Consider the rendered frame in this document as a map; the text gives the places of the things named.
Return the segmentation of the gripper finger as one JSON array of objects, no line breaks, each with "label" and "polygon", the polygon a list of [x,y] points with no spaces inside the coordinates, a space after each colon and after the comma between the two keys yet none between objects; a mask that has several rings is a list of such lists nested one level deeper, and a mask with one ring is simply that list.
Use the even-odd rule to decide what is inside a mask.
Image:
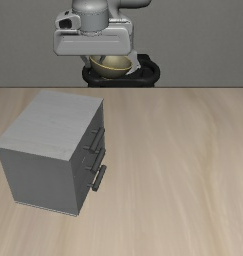
[{"label": "gripper finger", "polygon": [[91,62],[90,62],[90,56],[81,55],[80,58],[84,62],[86,68],[88,68],[88,69],[92,68],[92,65],[91,65]]},{"label": "gripper finger", "polygon": [[138,69],[141,68],[141,65],[138,61],[138,55],[137,55],[137,51],[135,49],[133,49],[128,55],[127,57],[130,59],[131,63],[132,63],[132,67],[131,69],[127,72],[127,75],[130,75],[132,73],[134,73],[135,71],[137,71]]}]

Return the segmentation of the grey cabinet with drawers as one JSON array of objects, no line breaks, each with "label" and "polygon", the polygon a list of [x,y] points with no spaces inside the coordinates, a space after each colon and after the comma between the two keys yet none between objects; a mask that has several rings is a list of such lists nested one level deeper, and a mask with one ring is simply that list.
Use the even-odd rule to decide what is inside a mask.
[{"label": "grey cabinet with drawers", "polygon": [[106,171],[103,100],[40,91],[0,137],[15,202],[77,216]]}]

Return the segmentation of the cream porcelain bowl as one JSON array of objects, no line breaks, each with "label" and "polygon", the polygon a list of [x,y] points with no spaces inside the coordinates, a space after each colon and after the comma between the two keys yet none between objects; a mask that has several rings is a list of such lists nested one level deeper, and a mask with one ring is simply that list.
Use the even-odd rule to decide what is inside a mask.
[{"label": "cream porcelain bowl", "polygon": [[89,60],[92,69],[106,79],[120,78],[132,68],[132,62],[127,56],[92,55]]}]

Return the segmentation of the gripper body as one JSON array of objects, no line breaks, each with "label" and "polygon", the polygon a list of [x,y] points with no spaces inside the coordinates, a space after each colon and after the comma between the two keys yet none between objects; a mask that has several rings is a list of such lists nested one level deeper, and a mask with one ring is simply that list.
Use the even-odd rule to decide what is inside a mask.
[{"label": "gripper body", "polygon": [[83,31],[83,18],[72,10],[61,12],[55,20],[53,49],[57,55],[128,55],[132,50],[133,25],[128,18],[108,20],[102,28],[93,19],[95,31]]}]

